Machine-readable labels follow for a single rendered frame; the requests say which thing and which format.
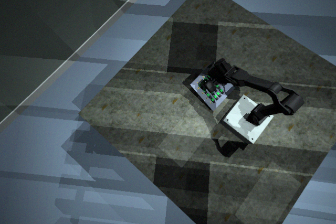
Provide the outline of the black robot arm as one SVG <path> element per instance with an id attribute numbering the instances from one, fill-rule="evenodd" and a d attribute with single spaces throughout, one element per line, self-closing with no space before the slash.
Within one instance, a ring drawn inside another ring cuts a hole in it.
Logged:
<path id="1" fill-rule="evenodd" d="M 236 72 L 234 72 L 237 70 Z M 293 115 L 305 102 L 294 89 L 286 88 L 279 82 L 271 82 L 268 80 L 253 77 L 247 71 L 229 65 L 222 58 L 216 61 L 208 70 L 208 76 L 214 79 L 222 75 L 224 83 L 231 83 L 233 86 L 248 86 L 253 89 L 267 93 L 272 97 L 273 104 L 264 106 L 262 103 L 257 104 L 248 116 L 247 121 L 255 126 L 260 125 L 267 117 L 273 114 L 283 113 L 284 115 Z M 277 93 L 283 91 L 289 93 L 282 101 L 279 101 Z"/>

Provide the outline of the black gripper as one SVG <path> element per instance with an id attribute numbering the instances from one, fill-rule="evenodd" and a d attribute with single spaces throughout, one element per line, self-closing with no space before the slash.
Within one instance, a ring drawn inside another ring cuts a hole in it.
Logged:
<path id="1" fill-rule="evenodd" d="M 211 77 L 211 81 L 208 80 L 205 84 L 204 87 L 210 92 L 213 93 L 216 90 L 215 85 L 219 85 L 219 84 L 226 84 L 222 81 L 222 75 L 219 76 L 219 78 L 214 79 L 213 77 Z"/>

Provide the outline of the grey switch panel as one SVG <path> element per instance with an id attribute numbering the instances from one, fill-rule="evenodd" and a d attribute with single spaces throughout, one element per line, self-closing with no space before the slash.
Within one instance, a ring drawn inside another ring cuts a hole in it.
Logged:
<path id="1" fill-rule="evenodd" d="M 198 96 L 208 105 L 208 107 L 214 111 L 222 101 L 234 90 L 234 86 L 231 83 L 215 85 L 216 90 L 210 93 L 204 84 L 210 80 L 208 76 L 208 70 L 215 62 L 212 62 L 191 84 L 190 86 L 198 94 Z"/>

